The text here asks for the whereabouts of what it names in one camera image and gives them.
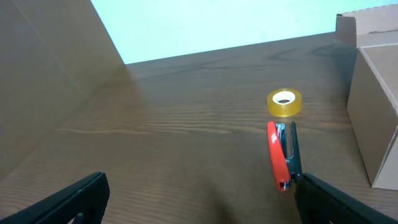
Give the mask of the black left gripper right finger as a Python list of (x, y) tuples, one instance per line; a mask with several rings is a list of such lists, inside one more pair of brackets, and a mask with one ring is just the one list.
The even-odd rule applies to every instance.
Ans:
[(295, 201), (302, 223), (397, 224), (397, 220), (308, 173), (297, 179)]

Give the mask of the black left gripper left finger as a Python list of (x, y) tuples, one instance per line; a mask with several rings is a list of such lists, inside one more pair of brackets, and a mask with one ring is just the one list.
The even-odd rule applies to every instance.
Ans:
[(101, 223), (109, 196), (106, 174), (94, 172), (1, 223)]

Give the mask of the red and black stapler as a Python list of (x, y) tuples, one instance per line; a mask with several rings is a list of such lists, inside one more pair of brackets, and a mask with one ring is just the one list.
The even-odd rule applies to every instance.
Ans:
[(292, 156), (285, 156), (286, 128), (283, 123), (273, 121), (267, 124), (267, 139), (272, 171), (277, 189), (287, 191), (294, 181), (296, 184), (302, 177), (302, 165), (299, 151), (296, 122), (292, 122)]

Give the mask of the yellow clear tape roll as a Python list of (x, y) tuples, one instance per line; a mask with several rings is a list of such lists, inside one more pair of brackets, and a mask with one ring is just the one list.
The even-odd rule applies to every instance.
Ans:
[(302, 95), (299, 91), (282, 88), (268, 94), (267, 109), (270, 114), (278, 117), (289, 117), (302, 110)]

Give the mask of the brown cardboard box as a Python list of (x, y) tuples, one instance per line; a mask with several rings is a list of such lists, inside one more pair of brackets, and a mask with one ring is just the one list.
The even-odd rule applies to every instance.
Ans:
[(347, 111), (371, 187), (397, 190), (397, 5), (337, 14), (357, 50)]

